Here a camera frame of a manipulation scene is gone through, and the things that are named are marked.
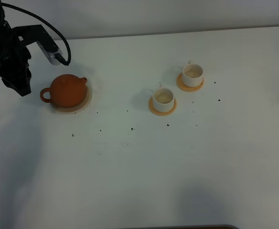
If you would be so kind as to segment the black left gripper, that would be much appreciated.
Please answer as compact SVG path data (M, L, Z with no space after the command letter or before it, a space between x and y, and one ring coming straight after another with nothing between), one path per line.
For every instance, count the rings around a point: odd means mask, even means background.
M31 54L21 44L7 21L0 26L0 77L6 87L20 96L31 93L31 77L28 60Z

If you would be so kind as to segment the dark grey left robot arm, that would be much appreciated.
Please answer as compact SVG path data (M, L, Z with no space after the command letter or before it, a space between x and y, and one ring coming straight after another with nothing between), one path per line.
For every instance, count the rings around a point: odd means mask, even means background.
M0 77L6 87L15 90L20 96L31 93L29 59L29 50L21 45L18 36L5 21L0 1Z

